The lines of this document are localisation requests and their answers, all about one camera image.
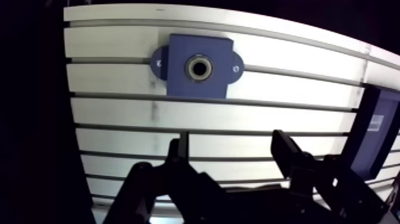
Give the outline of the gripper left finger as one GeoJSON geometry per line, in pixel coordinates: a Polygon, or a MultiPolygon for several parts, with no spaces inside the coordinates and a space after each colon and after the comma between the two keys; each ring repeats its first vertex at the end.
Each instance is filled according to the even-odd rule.
{"type": "Polygon", "coordinates": [[[189,164],[189,133],[170,141],[160,166],[136,163],[125,178],[105,223],[149,223],[155,200],[167,195],[185,223],[223,223],[229,220],[228,197],[206,173],[189,164]]]}

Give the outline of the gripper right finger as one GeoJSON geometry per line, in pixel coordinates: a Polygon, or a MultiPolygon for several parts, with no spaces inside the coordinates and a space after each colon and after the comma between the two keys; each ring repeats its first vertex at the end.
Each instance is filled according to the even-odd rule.
{"type": "Polygon", "coordinates": [[[316,189],[338,221],[379,223],[389,211],[341,156],[327,154],[318,160],[282,130],[273,131],[270,149],[283,177],[290,180],[289,191],[312,201],[316,189]]]}

